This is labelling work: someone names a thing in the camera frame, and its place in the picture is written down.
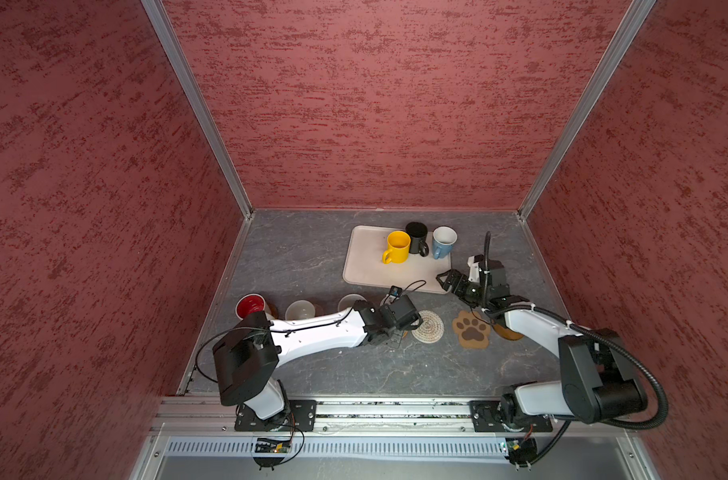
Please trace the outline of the beige woven spiral coaster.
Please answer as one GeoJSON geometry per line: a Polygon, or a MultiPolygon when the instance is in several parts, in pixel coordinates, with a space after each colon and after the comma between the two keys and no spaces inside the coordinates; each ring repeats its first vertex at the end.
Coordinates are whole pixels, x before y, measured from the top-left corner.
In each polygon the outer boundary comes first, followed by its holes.
{"type": "Polygon", "coordinates": [[[435,344],[445,333],[444,322],[438,314],[430,310],[419,312],[422,323],[411,333],[414,338],[424,344],[435,344]]]}

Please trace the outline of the light blue mug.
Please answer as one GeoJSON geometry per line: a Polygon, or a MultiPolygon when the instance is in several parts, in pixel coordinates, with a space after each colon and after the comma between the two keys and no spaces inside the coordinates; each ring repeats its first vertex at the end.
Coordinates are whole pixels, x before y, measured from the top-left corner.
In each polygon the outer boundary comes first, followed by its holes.
{"type": "Polygon", "coordinates": [[[447,257],[457,242],[457,232],[447,226],[440,226],[432,232],[432,254],[436,260],[447,257]]]}

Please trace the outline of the brown paw coaster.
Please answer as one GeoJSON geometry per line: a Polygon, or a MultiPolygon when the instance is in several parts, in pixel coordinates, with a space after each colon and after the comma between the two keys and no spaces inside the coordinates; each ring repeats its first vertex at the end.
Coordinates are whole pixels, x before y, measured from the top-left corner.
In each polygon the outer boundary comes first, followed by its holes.
{"type": "Polygon", "coordinates": [[[461,311],[451,321],[451,327],[463,349],[484,350],[490,344],[491,326],[473,312],[461,311]]]}

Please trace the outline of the black mug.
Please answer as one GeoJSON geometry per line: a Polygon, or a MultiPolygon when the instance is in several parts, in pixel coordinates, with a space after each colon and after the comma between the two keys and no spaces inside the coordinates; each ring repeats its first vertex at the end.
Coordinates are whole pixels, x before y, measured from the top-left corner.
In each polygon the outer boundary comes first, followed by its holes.
{"type": "Polygon", "coordinates": [[[409,254],[427,257],[429,254],[427,226],[421,222],[409,222],[404,231],[410,237],[409,254]]]}

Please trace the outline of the yellow mug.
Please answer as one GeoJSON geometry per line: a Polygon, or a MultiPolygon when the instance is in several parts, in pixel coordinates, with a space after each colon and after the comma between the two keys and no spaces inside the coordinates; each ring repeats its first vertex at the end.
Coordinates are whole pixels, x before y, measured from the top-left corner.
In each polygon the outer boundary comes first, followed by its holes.
{"type": "Polygon", "coordinates": [[[409,257],[411,237],[404,231],[393,231],[386,238],[387,248],[382,254],[383,264],[401,264],[409,257]]]}

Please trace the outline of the brown round wooden coaster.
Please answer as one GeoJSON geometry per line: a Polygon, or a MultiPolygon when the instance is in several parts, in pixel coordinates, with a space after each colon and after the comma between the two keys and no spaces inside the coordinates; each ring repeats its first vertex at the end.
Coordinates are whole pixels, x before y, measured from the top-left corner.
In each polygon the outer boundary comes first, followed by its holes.
{"type": "Polygon", "coordinates": [[[519,341],[524,338],[522,334],[498,324],[493,325],[493,330],[498,336],[508,341],[519,341]]]}

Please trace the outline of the white mug purple band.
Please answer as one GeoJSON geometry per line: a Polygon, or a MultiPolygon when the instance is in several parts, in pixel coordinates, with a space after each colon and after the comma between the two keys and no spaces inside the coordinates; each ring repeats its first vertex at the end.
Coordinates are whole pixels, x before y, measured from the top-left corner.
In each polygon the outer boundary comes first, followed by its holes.
{"type": "Polygon", "coordinates": [[[309,320],[317,316],[316,306],[308,300],[292,302],[284,313],[284,319],[287,321],[309,320]]]}

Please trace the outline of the white mug red inside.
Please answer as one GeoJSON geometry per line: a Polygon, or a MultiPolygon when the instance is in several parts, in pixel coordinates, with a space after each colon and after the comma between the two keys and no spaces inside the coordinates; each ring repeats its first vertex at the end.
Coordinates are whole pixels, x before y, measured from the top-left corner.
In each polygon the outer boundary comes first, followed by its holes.
{"type": "Polygon", "coordinates": [[[234,308],[238,321],[242,321],[256,312],[264,312],[268,319],[273,319],[270,305],[262,295],[257,293],[244,295],[238,300],[234,308]]]}

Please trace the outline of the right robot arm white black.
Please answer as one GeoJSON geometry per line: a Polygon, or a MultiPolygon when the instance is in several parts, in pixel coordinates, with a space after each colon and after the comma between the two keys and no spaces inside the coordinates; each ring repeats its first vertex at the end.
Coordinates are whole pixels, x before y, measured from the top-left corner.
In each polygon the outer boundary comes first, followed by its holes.
{"type": "Polygon", "coordinates": [[[499,422],[514,430],[539,416],[631,430],[651,430],[665,422],[669,401],[662,384],[616,332],[588,329],[511,294],[499,262],[475,263],[473,271],[465,275],[450,269],[436,277],[444,291],[481,312],[470,326],[526,337],[559,361],[559,380],[522,384],[501,396],[499,422]]]}

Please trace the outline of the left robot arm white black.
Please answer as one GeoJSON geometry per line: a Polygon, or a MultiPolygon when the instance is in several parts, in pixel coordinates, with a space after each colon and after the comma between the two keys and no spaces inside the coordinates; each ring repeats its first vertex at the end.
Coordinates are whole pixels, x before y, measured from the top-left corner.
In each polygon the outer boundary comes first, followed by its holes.
{"type": "Polygon", "coordinates": [[[337,313],[299,321],[256,311],[203,343],[212,347],[214,372],[200,375],[217,385],[223,406],[243,406],[262,422],[281,424],[291,407],[276,369],[327,350],[377,345],[422,323],[407,296],[381,306],[357,300],[337,313]]]}

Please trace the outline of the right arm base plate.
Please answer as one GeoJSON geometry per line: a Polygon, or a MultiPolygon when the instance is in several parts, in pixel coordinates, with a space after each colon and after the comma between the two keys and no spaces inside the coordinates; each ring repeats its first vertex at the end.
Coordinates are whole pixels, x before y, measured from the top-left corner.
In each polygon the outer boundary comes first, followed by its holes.
{"type": "Polygon", "coordinates": [[[526,434],[553,431],[547,417],[522,413],[511,399],[473,400],[469,402],[469,408],[475,432],[526,434]]]}

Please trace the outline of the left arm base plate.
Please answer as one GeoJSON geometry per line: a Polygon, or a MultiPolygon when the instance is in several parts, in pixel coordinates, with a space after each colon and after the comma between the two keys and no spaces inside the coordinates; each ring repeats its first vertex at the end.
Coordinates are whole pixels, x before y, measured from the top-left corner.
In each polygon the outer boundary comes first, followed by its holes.
{"type": "Polygon", "coordinates": [[[236,432],[304,432],[314,428],[318,402],[315,400],[288,400],[275,415],[262,419],[246,404],[236,407],[236,432]]]}

